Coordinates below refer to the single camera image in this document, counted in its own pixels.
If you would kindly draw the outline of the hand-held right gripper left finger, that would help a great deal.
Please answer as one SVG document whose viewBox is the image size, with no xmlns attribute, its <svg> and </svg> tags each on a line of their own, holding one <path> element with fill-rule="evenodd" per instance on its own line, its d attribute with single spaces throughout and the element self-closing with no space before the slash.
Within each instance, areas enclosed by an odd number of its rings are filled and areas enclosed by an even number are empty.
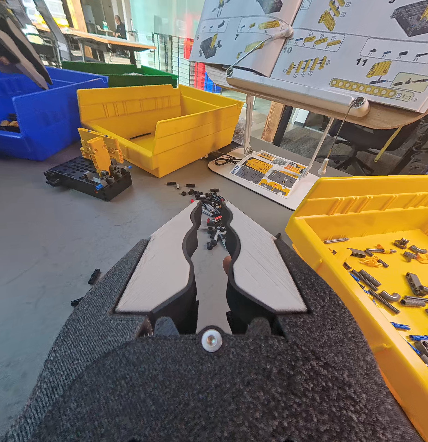
<svg viewBox="0 0 428 442">
<path fill-rule="evenodd" d="M 180 334 L 194 334 L 198 301 L 194 264 L 201 224 L 200 202 L 192 202 L 156 230 L 115 305 L 117 314 L 147 316 L 152 325 L 170 318 Z"/>
</svg>

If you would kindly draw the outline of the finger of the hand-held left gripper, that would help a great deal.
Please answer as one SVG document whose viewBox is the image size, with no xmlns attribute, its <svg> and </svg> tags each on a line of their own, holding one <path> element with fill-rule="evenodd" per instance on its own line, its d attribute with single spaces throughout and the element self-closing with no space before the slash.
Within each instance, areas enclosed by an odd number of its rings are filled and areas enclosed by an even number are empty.
<svg viewBox="0 0 428 442">
<path fill-rule="evenodd" d="M 43 90 L 53 84 L 48 71 L 31 43 L 8 15 L 0 15 L 0 38 L 19 57 L 19 64 L 0 66 L 4 74 L 23 74 Z"/>
<path fill-rule="evenodd" d="M 0 38 L 0 56 L 6 57 L 11 64 L 19 64 L 21 60 L 19 57 L 10 49 L 9 46 Z"/>
</svg>

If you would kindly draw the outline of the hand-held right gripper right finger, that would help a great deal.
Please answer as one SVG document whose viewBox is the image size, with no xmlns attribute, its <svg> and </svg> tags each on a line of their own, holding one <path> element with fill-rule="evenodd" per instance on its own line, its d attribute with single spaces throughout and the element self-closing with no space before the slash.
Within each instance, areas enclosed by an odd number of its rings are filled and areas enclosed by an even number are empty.
<svg viewBox="0 0 428 442">
<path fill-rule="evenodd" d="M 232 334 L 250 333 L 253 323 L 283 334 L 285 322 L 308 319 L 308 300 L 288 263 L 287 244 L 229 201 L 222 204 L 229 254 L 226 300 Z"/>
</svg>

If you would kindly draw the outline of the pile of small lego pins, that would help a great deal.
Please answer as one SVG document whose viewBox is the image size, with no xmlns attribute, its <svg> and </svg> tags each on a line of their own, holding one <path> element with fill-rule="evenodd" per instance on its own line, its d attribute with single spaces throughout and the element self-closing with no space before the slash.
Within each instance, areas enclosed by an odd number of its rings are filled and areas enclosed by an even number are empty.
<svg viewBox="0 0 428 442">
<path fill-rule="evenodd" d="M 207 192 L 200 191 L 193 183 L 180 185 L 176 181 L 167 181 L 165 185 L 175 189 L 183 197 L 189 197 L 190 203 L 200 202 L 201 224 L 198 231 L 207 237 L 206 249 L 213 250 L 217 245 L 226 248 L 227 227 L 223 221 L 222 209 L 224 198 L 219 188 L 211 188 Z"/>
</svg>

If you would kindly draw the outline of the yellow plastic bin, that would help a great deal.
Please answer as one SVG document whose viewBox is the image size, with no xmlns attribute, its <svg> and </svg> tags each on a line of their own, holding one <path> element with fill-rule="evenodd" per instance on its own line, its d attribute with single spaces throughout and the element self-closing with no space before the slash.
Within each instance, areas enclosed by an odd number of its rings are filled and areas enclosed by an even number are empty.
<svg viewBox="0 0 428 442">
<path fill-rule="evenodd" d="M 294 249 L 354 316 L 387 386 L 428 441 L 428 367 L 346 272 L 342 253 L 323 242 L 410 230 L 428 237 L 428 174 L 321 178 L 286 227 Z"/>
<path fill-rule="evenodd" d="M 244 105 L 169 84 L 79 89 L 77 98 L 80 128 L 115 137 L 125 160 L 158 178 L 230 144 Z"/>
</svg>

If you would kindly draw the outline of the black and yellow lego model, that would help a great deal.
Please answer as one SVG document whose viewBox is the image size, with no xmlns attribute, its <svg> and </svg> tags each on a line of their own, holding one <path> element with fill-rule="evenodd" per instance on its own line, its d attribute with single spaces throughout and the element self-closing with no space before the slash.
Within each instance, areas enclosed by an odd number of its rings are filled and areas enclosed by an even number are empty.
<svg viewBox="0 0 428 442">
<path fill-rule="evenodd" d="M 78 132 L 81 156 L 46 171 L 46 183 L 109 202 L 132 185 L 131 166 L 123 165 L 123 152 L 115 137 L 84 128 Z"/>
</svg>

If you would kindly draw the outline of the heap of mixed lego pieces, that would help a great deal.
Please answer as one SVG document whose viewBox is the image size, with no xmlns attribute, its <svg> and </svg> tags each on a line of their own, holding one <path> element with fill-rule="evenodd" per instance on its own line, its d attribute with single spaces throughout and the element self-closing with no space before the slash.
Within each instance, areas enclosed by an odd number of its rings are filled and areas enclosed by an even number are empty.
<svg viewBox="0 0 428 442">
<path fill-rule="evenodd" d="M 410 230 L 327 247 L 335 256 L 342 253 L 346 272 L 428 367 L 428 237 Z M 377 295 L 382 290 L 402 298 L 389 303 Z"/>
</svg>

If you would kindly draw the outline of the black office chair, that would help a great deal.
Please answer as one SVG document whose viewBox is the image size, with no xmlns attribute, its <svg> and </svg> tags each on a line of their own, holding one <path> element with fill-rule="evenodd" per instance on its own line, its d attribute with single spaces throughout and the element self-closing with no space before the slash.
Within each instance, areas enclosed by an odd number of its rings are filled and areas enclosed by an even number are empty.
<svg viewBox="0 0 428 442">
<path fill-rule="evenodd" d="M 62 61 L 71 61 L 72 53 L 68 44 L 68 41 L 65 39 L 61 28 L 56 23 L 55 18 L 53 17 L 46 1 L 44 0 L 34 0 L 33 1 L 36 7 L 36 10 L 41 15 L 44 20 L 46 26 L 50 30 L 51 34 L 55 38 L 57 42 L 58 51 L 60 53 L 60 58 Z"/>
<path fill-rule="evenodd" d="M 332 124 L 329 135 L 338 136 L 335 144 L 344 144 L 351 148 L 349 155 L 330 155 L 329 160 L 333 163 L 332 167 L 336 170 L 347 170 L 352 167 L 357 175 L 373 174 L 374 170 L 360 160 L 357 155 L 360 152 L 373 154 L 373 151 L 380 151 L 388 140 L 397 132 L 391 143 L 388 145 L 387 151 L 395 151 L 403 145 L 414 130 L 419 126 L 420 121 L 417 120 L 411 124 L 403 126 L 400 130 L 388 129 L 370 129 L 364 126 L 336 120 Z"/>
</svg>

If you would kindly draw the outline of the wooden top desk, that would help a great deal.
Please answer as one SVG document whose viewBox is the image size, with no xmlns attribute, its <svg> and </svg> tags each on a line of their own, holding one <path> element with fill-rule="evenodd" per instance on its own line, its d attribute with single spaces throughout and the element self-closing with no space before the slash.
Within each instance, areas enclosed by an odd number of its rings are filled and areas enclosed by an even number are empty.
<svg viewBox="0 0 428 442">
<path fill-rule="evenodd" d="M 41 36 L 50 37 L 53 41 L 57 51 L 57 42 L 50 30 L 46 26 L 46 24 L 38 24 L 36 23 L 35 28 L 38 30 Z M 61 31 L 65 36 L 65 39 L 68 41 L 71 53 L 72 60 L 82 60 L 86 61 L 100 61 L 102 63 L 105 62 L 104 54 L 107 52 L 112 53 L 112 51 L 124 50 L 129 54 L 129 61 L 131 64 L 136 65 L 137 59 L 135 56 L 135 52 L 144 52 L 144 51 L 155 51 L 156 46 L 147 45 L 144 43 L 128 41 L 121 38 L 116 38 L 107 35 L 98 35 L 93 33 L 88 33 L 85 31 L 80 31 L 71 27 L 61 27 Z"/>
</svg>

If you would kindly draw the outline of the blue plastic bin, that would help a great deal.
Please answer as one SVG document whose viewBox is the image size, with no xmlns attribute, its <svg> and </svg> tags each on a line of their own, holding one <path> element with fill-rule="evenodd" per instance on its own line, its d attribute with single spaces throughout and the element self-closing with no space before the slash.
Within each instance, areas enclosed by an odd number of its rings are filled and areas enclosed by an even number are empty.
<svg viewBox="0 0 428 442">
<path fill-rule="evenodd" d="M 108 77 L 47 67 L 42 90 L 23 74 L 0 72 L 0 122 L 15 114 L 19 132 L 0 130 L 0 155 L 43 161 L 79 140 L 77 90 L 108 87 Z"/>
</svg>

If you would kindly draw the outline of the sticker sheet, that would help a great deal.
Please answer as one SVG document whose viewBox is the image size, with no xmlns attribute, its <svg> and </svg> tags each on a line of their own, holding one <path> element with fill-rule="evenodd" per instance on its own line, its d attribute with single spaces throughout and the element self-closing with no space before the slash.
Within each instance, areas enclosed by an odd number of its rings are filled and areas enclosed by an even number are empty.
<svg viewBox="0 0 428 442">
<path fill-rule="evenodd" d="M 261 150 L 246 155 L 230 171 L 230 176 L 253 191 L 286 199 L 305 169 L 306 165 Z"/>
</svg>

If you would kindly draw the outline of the green plastic bin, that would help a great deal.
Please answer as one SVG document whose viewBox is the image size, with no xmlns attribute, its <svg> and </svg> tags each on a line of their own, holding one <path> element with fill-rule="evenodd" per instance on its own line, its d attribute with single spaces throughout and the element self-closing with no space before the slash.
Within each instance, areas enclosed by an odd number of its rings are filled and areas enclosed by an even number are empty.
<svg viewBox="0 0 428 442">
<path fill-rule="evenodd" d="M 92 73 L 104 75 L 108 77 L 109 87 L 132 87 L 132 86 L 151 86 L 151 85 L 167 85 L 173 88 L 178 86 L 178 75 L 166 73 L 151 67 L 142 65 L 137 68 L 133 64 L 105 64 L 95 62 L 81 61 L 63 61 L 62 68 L 79 71 L 84 73 Z M 145 76 L 124 76 L 124 73 L 143 72 Z"/>
</svg>

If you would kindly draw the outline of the stack of red blue crates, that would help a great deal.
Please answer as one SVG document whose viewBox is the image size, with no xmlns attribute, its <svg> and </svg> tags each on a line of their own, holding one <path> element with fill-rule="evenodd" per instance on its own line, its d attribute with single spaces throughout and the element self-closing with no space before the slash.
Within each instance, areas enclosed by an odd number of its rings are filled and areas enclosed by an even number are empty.
<svg viewBox="0 0 428 442">
<path fill-rule="evenodd" d="M 189 61 L 194 39 L 184 38 L 184 59 L 189 62 L 189 86 L 206 92 L 221 94 L 222 88 L 217 86 L 206 73 L 205 64 Z"/>
</svg>

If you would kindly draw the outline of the wooden book stand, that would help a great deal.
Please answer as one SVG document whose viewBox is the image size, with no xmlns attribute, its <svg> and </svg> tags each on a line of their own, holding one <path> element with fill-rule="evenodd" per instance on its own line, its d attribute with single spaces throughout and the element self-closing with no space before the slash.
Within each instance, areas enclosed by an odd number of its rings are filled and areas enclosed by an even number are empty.
<svg viewBox="0 0 428 442">
<path fill-rule="evenodd" d="M 270 95 L 261 91 L 248 91 L 247 89 L 242 89 L 238 87 L 234 87 L 228 84 L 226 71 L 217 68 L 214 65 L 207 64 L 206 72 L 210 79 L 217 85 L 224 89 L 230 89 L 233 91 L 238 91 L 245 93 L 246 95 L 263 98 L 274 102 L 276 104 L 286 105 L 293 108 L 303 109 L 307 111 L 311 111 L 314 113 L 322 114 L 328 117 L 335 117 L 336 119 L 342 120 L 344 118 L 344 113 L 336 112 L 333 110 L 329 110 L 322 107 L 313 106 L 311 104 L 304 104 L 301 102 L 296 102 L 293 100 L 288 100 L 281 96 L 280 92 L 276 92 L 275 95 Z M 385 106 L 378 103 L 371 103 L 368 113 L 363 116 L 355 116 L 349 113 L 346 122 L 352 122 L 356 124 L 360 124 L 366 127 L 370 127 L 372 129 L 392 129 L 397 128 L 400 125 L 411 124 L 414 121 L 418 121 L 422 117 L 425 117 L 428 114 L 428 110 L 426 113 L 415 113 L 409 110 L 403 110 L 399 108 L 393 108 L 390 106 Z M 231 170 L 234 168 L 234 165 L 229 167 L 225 166 L 216 166 L 213 162 L 210 162 L 208 167 L 212 172 L 222 175 L 224 178 L 235 182 L 250 191 L 253 191 L 256 194 L 259 194 L 277 204 L 286 207 L 291 210 L 295 210 L 300 202 L 304 199 L 306 194 L 310 191 L 313 184 L 320 178 L 318 175 L 317 167 L 320 166 L 317 162 L 310 161 L 310 169 L 307 173 L 306 177 L 302 178 L 298 184 L 294 186 L 294 188 L 289 192 L 289 194 L 284 197 L 282 195 L 278 195 L 275 192 L 269 191 L 266 188 L 256 185 L 252 182 L 236 178 L 231 174 Z"/>
</svg>

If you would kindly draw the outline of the open instruction booklet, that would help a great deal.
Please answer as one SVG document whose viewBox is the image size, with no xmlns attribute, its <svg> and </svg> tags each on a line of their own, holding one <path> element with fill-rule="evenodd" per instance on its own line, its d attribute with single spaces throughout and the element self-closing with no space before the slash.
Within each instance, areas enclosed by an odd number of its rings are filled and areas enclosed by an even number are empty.
<svg viewBox="0 0 428 442">
<path fill-rule="evenodd" d="M 191 62 L 228 83 L 428 109 L 428 1 L 205 1 Z"/>
</svg>

